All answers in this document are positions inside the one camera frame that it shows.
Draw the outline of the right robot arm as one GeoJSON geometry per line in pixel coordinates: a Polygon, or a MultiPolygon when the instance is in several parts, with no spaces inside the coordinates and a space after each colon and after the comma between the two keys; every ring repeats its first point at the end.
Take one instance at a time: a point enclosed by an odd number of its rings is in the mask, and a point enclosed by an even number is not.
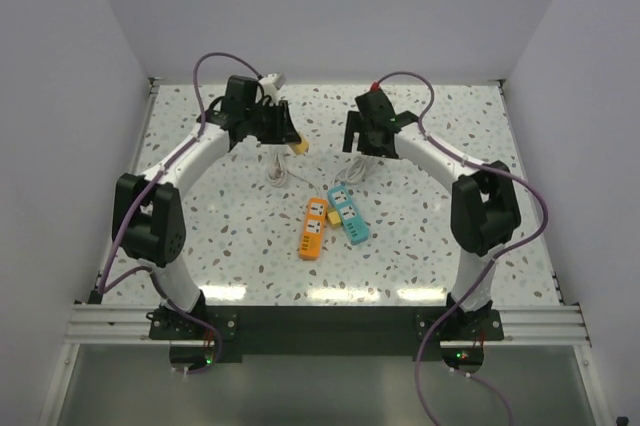
{"type": "Polygon", "coordinates": [[[396,113],[387,95],[372,89],[355,98],[347,115],[343,150],[387,159],[407,160],[449,193],[450,229],[461,249],[457,276],[444,313],[448,332],[469,338],[481,326],[480,314],[491,308],[497,255],[521,225],[521,213],[509,168],[502,162],[472,161],[433,136],[423,137],[418,116],[396,113]]]}

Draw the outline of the yellow plug adapter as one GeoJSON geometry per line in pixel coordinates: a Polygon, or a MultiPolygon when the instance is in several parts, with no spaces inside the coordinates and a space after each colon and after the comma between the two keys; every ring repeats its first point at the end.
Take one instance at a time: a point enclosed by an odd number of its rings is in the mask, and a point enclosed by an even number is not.
{"type": "Polygon", "coordinates": [[[290,143],[289,147],[295,155],[303,155],[309,150],[309,142],[302,139],[299,143],[290,143]]]}

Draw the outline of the blue power strip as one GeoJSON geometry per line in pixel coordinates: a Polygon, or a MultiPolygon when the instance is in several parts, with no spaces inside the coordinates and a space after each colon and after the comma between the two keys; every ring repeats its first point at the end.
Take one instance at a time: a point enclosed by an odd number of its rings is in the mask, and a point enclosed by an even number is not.
{"type": "Polygon", "coordinates": [[[329,189],[328,200],[337,211],[351,244],[365,242],[369,238],[370,231],[347,188],[344,185],[338,185],[329,189]]]}

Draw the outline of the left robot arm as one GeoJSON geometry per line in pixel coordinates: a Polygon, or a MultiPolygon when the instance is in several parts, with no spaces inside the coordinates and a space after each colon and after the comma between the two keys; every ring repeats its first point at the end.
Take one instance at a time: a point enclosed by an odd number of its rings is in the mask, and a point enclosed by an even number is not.
{"type": "Polygon", "coordinates": [[[247,137],[265,145],[303,146],[287,101],[283,75],[261,79],[231,76],[224,94],[200,107],[193,130],[157,165],[116,183],[111,251],[123,251],[150,273],[171,324],[185,338],[200,336],[207,314],[198,308],[204,295],[183,257],[187,229],[183,199],[219,159],[247,137]]]}

